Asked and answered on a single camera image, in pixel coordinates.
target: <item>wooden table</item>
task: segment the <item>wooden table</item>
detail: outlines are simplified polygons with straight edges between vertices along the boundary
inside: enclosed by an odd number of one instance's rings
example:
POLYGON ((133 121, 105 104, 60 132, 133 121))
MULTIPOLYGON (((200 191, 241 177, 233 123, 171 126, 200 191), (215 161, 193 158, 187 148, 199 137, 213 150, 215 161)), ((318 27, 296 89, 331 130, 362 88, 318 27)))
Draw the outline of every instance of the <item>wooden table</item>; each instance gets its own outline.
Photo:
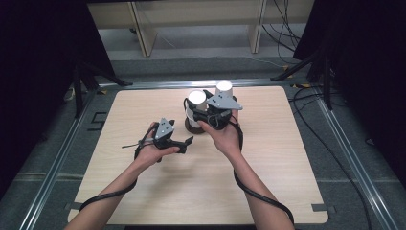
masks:
MULTIPOLYGON (((121 91, 108 114, 75 202, 97 195, 132 161, 136 144, 153 121, 175 120, 172 140, 190 136, 183 100, 192 89, 121 91)), ((305 147, 281 87, 235 87, 243 105, 243 154, 297 223, 324 223, 323 204, 305 147)), ((77 210, 71 210, 71 220, 77 210)), ((253 219, 233 168, 207 133, 194 135, 186 154, 164 157, 138 179, 109 224, 250 224, 253 219)))

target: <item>wire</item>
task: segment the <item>wire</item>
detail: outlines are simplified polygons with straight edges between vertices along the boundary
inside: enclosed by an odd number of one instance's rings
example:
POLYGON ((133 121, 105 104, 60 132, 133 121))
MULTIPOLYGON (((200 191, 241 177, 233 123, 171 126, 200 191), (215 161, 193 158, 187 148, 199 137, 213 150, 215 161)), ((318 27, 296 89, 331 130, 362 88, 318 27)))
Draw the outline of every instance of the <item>wire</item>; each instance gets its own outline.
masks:
POLYGON ((267 30, 266 28, 262 25, 262 28, 266 31, 266 33, 272 38, 272 40, 274 40, 275 42, 277 42, 278 44, 281 44, 284 48, 290 50, 291 52, 295 52, 294 49, 290 48, 289 46, 283 44, 280 40, 277 40, 274 36, 272 36, 267 30))
POLYGON ((279 35, 294 36, 294 37, 296 37, 296 38, 298 38, 298 39, 301 39, 299 36, 296 36, 295 34, 294 34, 294 35, 292 35, 292 34, 284 34, 284 33, 281 33, 280 31, 277 31, 277 29, 275 29, 275 28, 272 26, 272 24, 269 24, 269 26, 271 27, 271 29, 272 29, 274 32, 278 33, 279 35))
POLYGON ((355 189, 355 191, 358 193, 363 208, 364 208, 364 212, 365 212, 365 216, 367 218, 367 223, 368 223, 368 229, 372 229, 371 226, 371 220, 370 220, 370 215, 368 212, 368 208, 367 208, 367 203, 364 199, 364 197, 362 196, 360 190, 358 189, 358 187, 355 185, 355 182, 352 180, 352 178, 350 177, 350 174, 346 171, 346 169, 344 169, 343 164, 340 162, 340 160, 338 159, 338 157, 335 155, 335 153, 331 150, 331 148, 326 144, 326 142, 314 131, 314 129, 310 126, 310 124, 305 120, 304 116, 302 115, 300 109, 297 107, 296 105, 296 101, 297 101, 297 96, 300 94, 300 92, 302 92, 304 89, 307 88, 302 88, 300 90, 298 90, 298 92, 295 93, 295 95, 293 96, 293 105, 296 108, 296 111, 298 112, 299 116, 301 117, 302 121, 304 122, 304 124, 308 127, 308 129, 316 136, 317 139, 319 139, 319 141, 323 144, 323 146, 325 146, 325 148, 328 150, 328 152, 331 154, 331 156, 334 158, 335 162, 338 164, 338 166, 340 167, 340 169, 343 171, 343 173, 346 175, 347 179, 350 181, 351 185, 353 186, 353 188, 355 189))
POLYGON ((288 0, 284 0, 284 13, 281 11, 281 8, 280 8, 280 6, 278 5, 278 3, 276 2, 276 0, 274 0, 274 3, 275 3, 275 6, 277 7, 277 9, 278 9, 278 11, 279 11, 279 13, 280 13, 280 15, 281 15, 282 20, 283 20, 282 28, 281 28, 281 31, 280 31, 280 32, 277 32, 277 31, 275 30, 275 28, 273 28, 273 26, 270 25, 271 28, 272 28, 274 31, 276 31, 277 33, 279 33, 278 39, 276 39, 274 36, 272 36, 272 35, 265 29, 265 27, 264 27, 263 25, 262 25, 262 28, 266 31, 266 33, 267 33, 275 42, 278 43, 278 56, 279 56, 279 58, 280 58, 283 62, 285 62, 285 63, 288 63, 288 64, 297 64, 297 63, 294 63, 294 62, 285 60, 285 59, 281 56, 281 51, 280 51, 280 45, 282 45, 284 48, 286 48, 286 49, 288 49, 288 50, 290 50, 290 51, 292 51, 292 52, 295 52, 294 49, 288 47, 287 45, 285 45, 285 44, 283 44, 283 43, 281 42, 282 35, 285 35, 285 36, 290 37, 290 40, 291 40, 291 42, 292 42, 292 45, 295 47, 295 49, 296 49, 297 44, 299 43, 298 37, 297 37, 297 36, 292 32, 292 30, 290 29, 289 22, 288 22, 287 9, 288 9, 288 6, 289 6, 289 1, 288 1, 288 0), (289 31, 289 34, 284 34, 284 33, 283 33, 284 28, 286 28, 286 29, 289 31))

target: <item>black mount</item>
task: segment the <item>black mount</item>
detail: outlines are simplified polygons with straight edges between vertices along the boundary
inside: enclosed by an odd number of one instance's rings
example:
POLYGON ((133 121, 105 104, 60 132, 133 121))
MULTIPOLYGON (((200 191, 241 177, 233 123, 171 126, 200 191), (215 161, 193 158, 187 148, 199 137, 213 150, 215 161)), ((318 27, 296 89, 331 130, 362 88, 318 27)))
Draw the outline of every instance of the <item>black mount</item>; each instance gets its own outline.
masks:
POLYGON ((174 123, 174 120, 167 121, 167 119, 165 118, 162 118, 160 123, 154 123, 154 125, 147 131, 144 138, 138 142, 138 148, 135 149, 134 159, 137 158, 141 149, 145 146, 145 142, 147 141, 152 141, 153 145, 159 150, 167 149, 170 147, 178 147, 179 151, 176 153, 186 153, 188 145, 190 145, 193 141, 193 136, 188 138, 185 142, 171 140, 170 137, 172 136, 174 131, 174 123), (152 130, 152 138, 147 139, 148 134, 152 130))
POLYGON ((230 99, 223 96, 221 92, 218 95, 213 95, 206 89, 203 90, 203 92, 206 94, 206 98, 208 98, 209 106, 206 111, 196 108, 196 104, 192 103, 188 98, 185 99, 188 108, 193 112, 193 118, 196 122, 203 121, 212 128, 221 130, 229 124, 230 118, 232 117, 231 110, 242 109, 242 106, 237 103, 236 97, 230 99))

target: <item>tripod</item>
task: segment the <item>tripod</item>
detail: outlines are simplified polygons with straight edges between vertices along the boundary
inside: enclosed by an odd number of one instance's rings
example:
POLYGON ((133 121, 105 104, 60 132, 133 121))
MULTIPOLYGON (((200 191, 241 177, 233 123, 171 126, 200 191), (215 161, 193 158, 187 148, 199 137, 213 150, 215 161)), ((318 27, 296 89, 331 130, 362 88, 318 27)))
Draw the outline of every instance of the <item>tripod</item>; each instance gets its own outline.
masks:
POLYGON ((337 4, 337 10, 329 23, 319 48, 313 54, 296 64, 293 68, 275 78, 271 78, 270 80, 283 81, 312 63, 306 77, 310 82, 314 82, 323 75, 324 101, 328 109, 331 110, 331 59, 336 57, 336 49, 339 46, 339 42, 342 40, 344 31, 351 21, 351 16, 355 15, 355 4, 358 4, 358 2, 350 0, 339 2, 337 4))

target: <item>black cable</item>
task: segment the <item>black cable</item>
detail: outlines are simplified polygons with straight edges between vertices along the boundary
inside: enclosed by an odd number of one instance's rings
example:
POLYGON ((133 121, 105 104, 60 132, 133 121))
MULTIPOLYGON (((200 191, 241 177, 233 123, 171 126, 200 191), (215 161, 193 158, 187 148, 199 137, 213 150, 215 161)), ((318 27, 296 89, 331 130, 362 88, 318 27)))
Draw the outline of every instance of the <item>black cable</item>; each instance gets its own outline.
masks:
MULTIPOLYGON (((143 139, 141 139, 141 140, 138 142, 138 144, 132 145, 132 146, 137 146, 137 145, 138 145, 137 149, 135 150, 136 153, 134 154, 134 159, 137 158, 137 155, 138 155, 139 151, 140 151, 143 147, 148 146, 148 145, 152 145, 152 144, 146 144, 146 145, 144 145, 144 141, 146 140, 148 134, 149 134, 154 128, 156 128, 157 125, 159 125, 159 124, 155 124, 154 126, 151 126, 151 127, 148 129, 147 133, 144 135, 143 139)), ((114 196, 121 196, 121 195, 124 195, 124 194, 128 193, 129 191, 131 191, 132 189, 134 189, 134 187, 135 187, 136 184, 137 184, 137 179, 136 179, 134 182, 132 182, 128 187, 126 187, 126 188, 124 188, 124 189, 122 189, 122 190, 119 190, 119 191, 117 191, 117 192, 93 196, 93 197, 89 198, 88 200, 86 200, 83 204, 80 205, 79 211, 81 211, 84 207, 86 207, 87 205, 89 205, 89 204, 91 204, 91 203, 93 203, 93 202, 96 202, 96 201, 99 201, 99 200, 102 200, 102 199, 111 198, 111 197, 114 197, 114 196)))
POLYGON ((272 36, 267 30, 266 28, 262 25, 262 28, 266 31, 266 33, 272 38, 272 40, 274 40, 275 42, 277 42, 278 44, 281 44, 284 48, 290 50, 291 52, 295 52, 294 49, 290 48, 289 46, 283 44, 280 40, 277 40, 274 36, 272 36))
MULTIPOLYGON (((238 123, 237 118, 234 117, 233 115, 232 115, 232 117, 236 120, 236 122, 235 122, 235 123, 232 123, 231 121, 229 121, 229 124, 232 125, 232 126, 236 129, 236 131, 237 131, 237 133, 238 133, 239 148, 242 150, 243 133, 242 133, 241 128, 239 127, 239 123, 238 123)), ((237 176, 237 174, 236 174, 236 171, 234 171, 234 179, 236 180, 236 183, 237 183, 237 185, 239 186, 239 188, 240 188, 241 190, 243 190, 245 193, 247 193, 248 195, 250 195, 250 196, 252 196, 252 197, 255 197, 255 198, 257 198, 257 199, 260 199, 260 200, 262 200, 262 201, 264 201, 264 202, 266 202, 266 203, 268 203, 268 204, 270 204, 270 205, 273 205, 273 206, 275 206, 275 207, 277 207, 277 208, 279 208, 279 209, 282 209, 284 212, 286 212, 286 214, 288 215, 290 221, 292 221, 292 224, 295 224, 295 220, 294 220, 294 218, 293 218, 292 212, 290 212, 290 210, 289 210, 286 206, 284 206, 283 204, 279 203, 278 201, 276 201, 276 200, 274 200, 274 199, 271 199, 271 198, 269 198, 269 197, 266 197, 265 195, 258 194, 258 193, 256 193, 256 192, 250 190, 249 188, 247 188, 247 187, 239 180, 239 178, 238 178, 238 176, 237 176)))
POLYGON ((286 214, 289 216, 290 221, 292 221, 292 224, 295 224, 295 219, 293 218, 292 212, 290 212, 290 210, 284 206, 283 204, 279 203, 278 201, 268 198, 264 195, 260 195, 257 194, 256 192, 248 189, 238 178, 236 171, 234 171, 234 179, 236 180, 237 185, 239 186, 239 188, 241 188, 245 193, 249 194, 250 196, 253 196, 257 199, 260 199, 264 202, 267 202, 270 205, 273 205, 279 209, 282 209, 284 212, 286 212, 286 214))
POLYGON ((350 181, 351 185, 353 186, 353 188, 355 189, 355 191, 358 193, 362 205, 364 207, 364 212, 365 212, 365 216, 367 218, 367 223, 368 223, 368 229, 372 229, 371 226, 371 220, 370 220, 370 215, 368 212, 368 208, 367 208, 367 203, 365 202, 364 197, 361 194, 361 191, 359 191, 358 187, 355 185, 355 182, 352 180, 352 178, 350 177, 350 174, 346 171, 346 169, 344 169, 343 164, 341 164, 340 160, 338 159, 338 157, 335 155, 335 153, 329 148, 329 146, 326 144, 326 142, 314 131, 314 129, 308 124, 308 122, 305 120, 304 116, 302 115, 301 111, 298 110, 298 107, 296 105, 296 99, 297 96, 299 95, 300 92, 302 92, 304 89, 306 88, 302 88, 300 90, 298 90, 298 92, 295 93, 295 95, 293 96, 293 105, 295 106, 296 110, 298 111, 299 116, 301 117, 301 119, 303 120, 304 124, 308 127, 308 129, 316 136, 317 139, 319 139, 319 141, 323 144, 323 146, 325 146, 325 148, 328 150, 328 152, 331 154, 331 156, 334 158, 335 162, 338 164, 338 166, 340 167, 340 169, 343 171, 343 173, 346 175, 347 179, 350 181))
POLYGON ((274 28, 274 26, 272 26, 272 24, 269 24, 269 26, 271 27, 271 29, 274 31, 274 32, 276 32, 276 33, 278 33, 279 35, 283 35, 283 36, 294 36, 294 37, 296 37, 297 39, 301 39, 299 36, 297 36, 297 35, 292 35, 292 34, 284 34, 284 33, 281 33, 281 32, 279 32, 279 31, 277 31, 277 29, 275 29, 274 28))
POLYGON ((130 184, 128 187, 126 187, 125 189, 119 190, 117 192, 113 192, 113 193, 109 193, 109 194, 103 194, 103 195, 96 195, 92 198, 89 198, 88 200, 86 200, 79 208, 79 211, 81 211, 82 209, 84 209, 84 207, 86 207, 87 205, 102 200, 102 199, 106 199, 106 198, 110 198, 110 197, 114 197, 114 196, 121 196, 124 195, 126 193, 128 193, 129 191, 131 191, 135 185, 137 184, 137 180, 135 180, 134 182, 132 182, 132 184, 130 184))

